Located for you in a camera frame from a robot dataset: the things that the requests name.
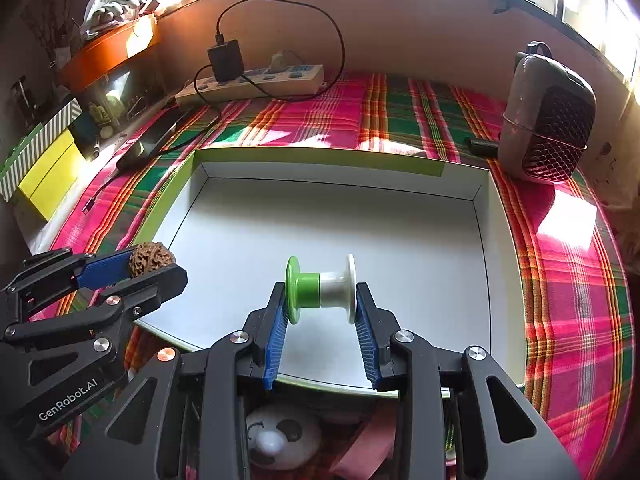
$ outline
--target green spool half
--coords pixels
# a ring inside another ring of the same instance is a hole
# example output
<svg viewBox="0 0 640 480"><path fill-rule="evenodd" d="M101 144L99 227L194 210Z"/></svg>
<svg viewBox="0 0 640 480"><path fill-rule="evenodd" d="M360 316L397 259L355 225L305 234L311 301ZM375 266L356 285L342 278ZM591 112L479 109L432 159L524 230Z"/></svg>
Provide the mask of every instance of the green spool half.
<svg viewBox="0 0 640 480"><path fill-rule="evenodd" d="M289 322L296 324L300 320L301 308L320 306L320 273L300 272L298 259L295 256L290 257L287 262L285 294Z"/></svg>

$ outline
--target walnut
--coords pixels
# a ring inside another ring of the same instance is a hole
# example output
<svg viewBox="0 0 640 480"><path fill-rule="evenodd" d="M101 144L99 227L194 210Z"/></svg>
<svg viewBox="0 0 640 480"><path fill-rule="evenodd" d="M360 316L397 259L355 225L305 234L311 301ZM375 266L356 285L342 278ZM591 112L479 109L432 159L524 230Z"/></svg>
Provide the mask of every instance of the walnut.
<svg viewBox="0 0 640 480"><path fill-rule="evenodd" d="M175 263L175 256L162 242L142 242L131 253L129 274L132 278Z"/></svg>

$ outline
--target speaker grille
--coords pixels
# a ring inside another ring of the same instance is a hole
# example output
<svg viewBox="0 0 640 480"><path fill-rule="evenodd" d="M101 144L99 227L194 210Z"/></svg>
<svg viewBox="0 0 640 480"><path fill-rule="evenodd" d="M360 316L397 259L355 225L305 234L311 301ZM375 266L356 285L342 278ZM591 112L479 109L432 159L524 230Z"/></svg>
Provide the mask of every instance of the speaker grille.
<svg viewBox="0 0 640 480"><path fill-rule="evenodd" d="M595 106L559 86L540 103L534 134L522 161L525 174L564 182L575 170L589 139Z"/></svg>

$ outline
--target pink eraser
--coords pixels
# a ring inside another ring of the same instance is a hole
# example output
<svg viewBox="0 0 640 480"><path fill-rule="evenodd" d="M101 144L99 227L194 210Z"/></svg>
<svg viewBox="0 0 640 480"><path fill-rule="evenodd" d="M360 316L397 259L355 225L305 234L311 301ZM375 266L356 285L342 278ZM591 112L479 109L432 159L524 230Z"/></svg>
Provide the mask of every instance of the pink eraser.
<svg viewBox="0 0 640 480"><path fill-rule="evenodd" d="M364 422L347 450L329 471L345 480L369 480L393 452L398 404L380 401L368 422Z"/></svg>

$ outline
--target yellow box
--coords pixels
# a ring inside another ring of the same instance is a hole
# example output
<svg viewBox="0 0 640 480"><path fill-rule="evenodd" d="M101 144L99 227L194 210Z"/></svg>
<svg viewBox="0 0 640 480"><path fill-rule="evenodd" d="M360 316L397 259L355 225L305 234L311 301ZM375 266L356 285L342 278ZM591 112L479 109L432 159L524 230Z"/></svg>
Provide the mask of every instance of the yellow box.
<svg viewBox="0 0 640 480"><path fill-rule="evenodd" d="M18 189L49 221L85 164L71 132L65 130L27 172Z"/></svg>

